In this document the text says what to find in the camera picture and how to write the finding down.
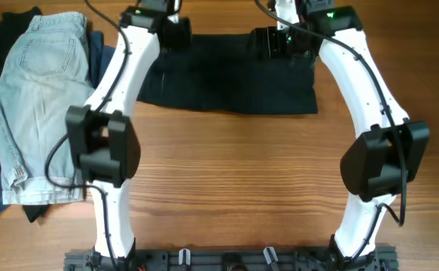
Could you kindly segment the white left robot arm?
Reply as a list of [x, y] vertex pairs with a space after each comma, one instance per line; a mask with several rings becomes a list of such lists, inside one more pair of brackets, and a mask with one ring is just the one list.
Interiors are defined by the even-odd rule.
[[72, 162], [93, 196], [97, 237], [92, 257], [105, 268], [130, 261], [135, 236], [129, 216], [130, 179], [141, 148], [131, 116], [149, 68], [165, 48], [189, 42], [181, 1], [140, 1], [120, 16], [117, 46], [92, 96], [66, 113]]

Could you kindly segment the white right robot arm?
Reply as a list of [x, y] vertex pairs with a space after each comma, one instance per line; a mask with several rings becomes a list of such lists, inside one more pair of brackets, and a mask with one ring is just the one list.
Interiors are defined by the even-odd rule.
[[311, 8], [304, 1], [255, 4], [276, 21], [287, 48], [301, 40], [319, 57], [349, 110], [355, 141], [340, 160], [349, 195], [331, 250], [340, 268], [366, 265], [373, 260], [383, 216], [389, 213], [399, 227], [404, 226], [407, 185], [425, 153], [428, 125], [412, 121], [389, 91], [354, 7]]

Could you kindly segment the black shorts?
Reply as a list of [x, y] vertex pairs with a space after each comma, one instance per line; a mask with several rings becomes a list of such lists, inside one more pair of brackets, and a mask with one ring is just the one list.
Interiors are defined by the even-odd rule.
[[169, 108], [239, 114], [316, 114], [314, 62], [270, 58], [249, 34], [195, 35], [160, 53], [137, 99]]

